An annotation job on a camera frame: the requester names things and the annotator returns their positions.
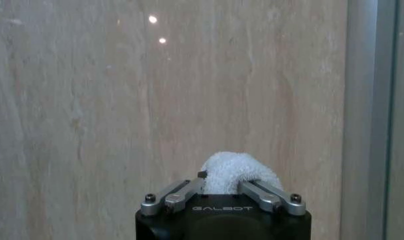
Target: marble wall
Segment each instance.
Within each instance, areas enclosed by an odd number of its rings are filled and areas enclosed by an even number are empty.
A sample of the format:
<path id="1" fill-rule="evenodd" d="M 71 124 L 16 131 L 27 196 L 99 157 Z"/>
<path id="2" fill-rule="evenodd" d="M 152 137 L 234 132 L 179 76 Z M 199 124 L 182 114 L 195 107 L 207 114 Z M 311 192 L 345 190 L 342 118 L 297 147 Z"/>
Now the marble wall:
<path id="1" fill-rule="evenodd" d="M 338 239 L 346 25 L 343 0 L 0 0 L 0 239 L 134 239 L 221 150 Z"/>

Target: bolt head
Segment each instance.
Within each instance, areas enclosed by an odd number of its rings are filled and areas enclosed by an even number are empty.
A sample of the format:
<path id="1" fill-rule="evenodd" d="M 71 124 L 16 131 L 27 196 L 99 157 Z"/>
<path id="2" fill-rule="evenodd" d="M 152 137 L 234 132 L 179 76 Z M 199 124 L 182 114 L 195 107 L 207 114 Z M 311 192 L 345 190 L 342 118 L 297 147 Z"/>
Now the bolt head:
<path id="1" fill-rule="evenodd" d="M 302 196 L 297 193 L 291 194 L 291 202 L 301 204 L 302 203 Z"/>
<path id="2" fill-rule="evenodd" d="M 156 195 L 150 193 L 146 195 L 146 202 L 147 203 L 154 203 L 156 201 Z"/>

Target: white towel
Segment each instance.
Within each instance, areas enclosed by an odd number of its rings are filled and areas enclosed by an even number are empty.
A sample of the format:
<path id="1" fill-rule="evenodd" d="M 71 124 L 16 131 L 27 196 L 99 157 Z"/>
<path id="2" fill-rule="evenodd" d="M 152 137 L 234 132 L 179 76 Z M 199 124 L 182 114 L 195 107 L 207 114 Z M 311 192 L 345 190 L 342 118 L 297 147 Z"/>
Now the white towel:
<path id="1" fill-rule="evenodd" d="M 207 171 L 205 194 L 237 194 L 241 181 L 262 180 L 283 189 L 275 172 L 249 153 L 222 151 L 214 154 L 202 170 Z"/>

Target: gray door frame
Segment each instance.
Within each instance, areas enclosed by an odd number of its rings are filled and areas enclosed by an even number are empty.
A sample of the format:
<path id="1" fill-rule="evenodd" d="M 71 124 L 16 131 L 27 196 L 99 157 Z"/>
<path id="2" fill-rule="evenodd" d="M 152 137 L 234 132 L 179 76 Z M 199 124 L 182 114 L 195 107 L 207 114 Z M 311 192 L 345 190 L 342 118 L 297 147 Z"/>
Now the gray door frame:
<path id="1" fill-rule="evenodd" d="M 385 240 L 399 0 L 349 0 L 342 240 Z"/>

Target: beige stone wall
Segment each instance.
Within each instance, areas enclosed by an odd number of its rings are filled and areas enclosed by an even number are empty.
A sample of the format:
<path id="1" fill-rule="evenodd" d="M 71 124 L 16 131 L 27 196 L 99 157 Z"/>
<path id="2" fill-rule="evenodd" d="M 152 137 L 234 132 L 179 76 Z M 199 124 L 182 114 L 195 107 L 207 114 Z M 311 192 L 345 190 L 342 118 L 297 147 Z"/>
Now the beige stone wall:
<path id="1" fill-rule="evenodd" d="M 0 0 L 0 239 L 134 239 L 144 194 L 222 150 L 338 239 L 346 17 L 343 0 Z"/>

